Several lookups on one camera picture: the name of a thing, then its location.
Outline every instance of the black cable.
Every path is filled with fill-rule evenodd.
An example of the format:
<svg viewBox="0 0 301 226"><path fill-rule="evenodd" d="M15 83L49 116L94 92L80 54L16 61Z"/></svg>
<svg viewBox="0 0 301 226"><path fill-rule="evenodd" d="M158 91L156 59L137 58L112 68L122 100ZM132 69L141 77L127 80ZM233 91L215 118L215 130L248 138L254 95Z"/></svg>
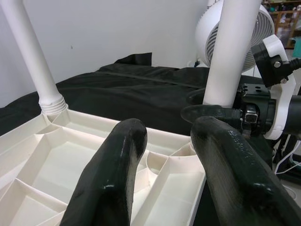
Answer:
<svg viewBox="0 0 301 226"><path fill-rule="evenodd" d="M300 59L294 59L290 61L290 68L294 71L299 68L301 68L301 60Z"/></svg>

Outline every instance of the fan grille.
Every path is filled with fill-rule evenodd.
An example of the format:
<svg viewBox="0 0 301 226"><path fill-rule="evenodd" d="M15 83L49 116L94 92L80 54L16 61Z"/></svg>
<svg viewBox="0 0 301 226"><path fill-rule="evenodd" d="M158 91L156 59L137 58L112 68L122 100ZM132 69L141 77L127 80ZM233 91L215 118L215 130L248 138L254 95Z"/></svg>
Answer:
<svg viewBox="0 0 301 226"><path fill-rule="evenodd" d="M269 18L267 18L267 16L265 14L259 12L257 19L256 19L255 27L253 30L253 34L252 34L251 46L258 45L263 39L272 35L273 34L272 25L273 24L269 21ZM212 56L213 56L213 50L214 50L217 31L218 31L218 24L212 30L212 32L209 36L209 39L207 41L207 44L206 44L206 57L210 64L211 64L211 60L212 60ZM243 71L247 71L254 66L255 66L255 60L254 60L251 49L249 49L249 51L246 55Z"/></svg>

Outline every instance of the white bracket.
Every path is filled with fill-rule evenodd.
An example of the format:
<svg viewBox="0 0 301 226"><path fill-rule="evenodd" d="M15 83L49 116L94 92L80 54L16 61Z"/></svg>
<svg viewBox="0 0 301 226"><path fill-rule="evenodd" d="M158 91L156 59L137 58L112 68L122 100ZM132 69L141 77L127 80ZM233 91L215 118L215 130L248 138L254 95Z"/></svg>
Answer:
<svg viewBox="0 0 301 226"><path fill-rule="evenodd" d="M271 35L263 40L263 43L270 57L280 55L282 61L288 61L285 49L276 35ZM264 135L266 139L277 140L286 124L288 107L296 87L296 80L293 74L288 76L285 84L277 84L270 90L271 98L276 100L276 112L271 129Z"/></svg>

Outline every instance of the white plastic tray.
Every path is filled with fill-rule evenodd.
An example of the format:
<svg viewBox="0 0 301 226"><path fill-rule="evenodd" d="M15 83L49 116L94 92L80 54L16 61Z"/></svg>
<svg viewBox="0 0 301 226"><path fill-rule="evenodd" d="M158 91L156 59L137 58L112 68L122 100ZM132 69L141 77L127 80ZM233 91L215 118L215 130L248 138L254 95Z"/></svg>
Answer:
<svg viewBox="0 0 301 226"><path fill-rule="evenodd" d="M66 110L0 137L0 226L56 226L85 165L118 121ZM148 130L131 225L188 226L206 180L190 137Z"/></svg>

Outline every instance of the white cable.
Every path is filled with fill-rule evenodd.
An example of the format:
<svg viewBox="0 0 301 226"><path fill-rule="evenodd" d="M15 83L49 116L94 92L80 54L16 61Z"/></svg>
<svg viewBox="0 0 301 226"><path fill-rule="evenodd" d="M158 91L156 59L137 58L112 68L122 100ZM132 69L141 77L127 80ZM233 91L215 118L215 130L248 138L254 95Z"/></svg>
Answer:
<svg viewBox="0 0 301 226"><path fill-rule="evenodd" d="M290 157L290 162L295 164L295 165L299 163L298 161L294 161L293 155L291 155L291 157Z"/></svg>
<svg viewBox="0 0 301 226"><path fill-rule="evenodd" d="M283 163L288 157L290 157L298 149L300 144L301 144L301 141L298 140L295 147L293 148L293 150L289 154L287 154L282 160L280 160L278 162L278 164L276 165L276 168L275 168L275 174L279 174L279 173L277 173L277 171L278 171L278 168L279 168L280 164Z"/></svg>
<svg viewBox="0 0 301 226"><path fill-rule="evenodd" d="M294 197L292 197L292 199L297 200L297 194L296 194L296 192L295 192L293 189L291 189L290 187L285 186L285 185L282 185L282 186L283 186L286 190L289 190L289 191L291 191L291 192L293 193Z"/></svg>
<svg viewBox="0 0 301 226"><path fill-rule="evenodd" d="M276 173L276 175L286 173L286 172L290 171L291 169L295 168L296 166L301 166L301 162L299 162L298 164L296 164L296 165L292 166L291 168L288 168L282 172Z"/></svg>
<svg viewBox="0 0 301 226"><path fill-rule="evenodd" d="M281 139L280 139L280 140L274 145L274 147L273 147L272 161L274 161L274 158L275 158L275 156L276 156L277 149L279 148L280 142L281 142Z"/></svg>

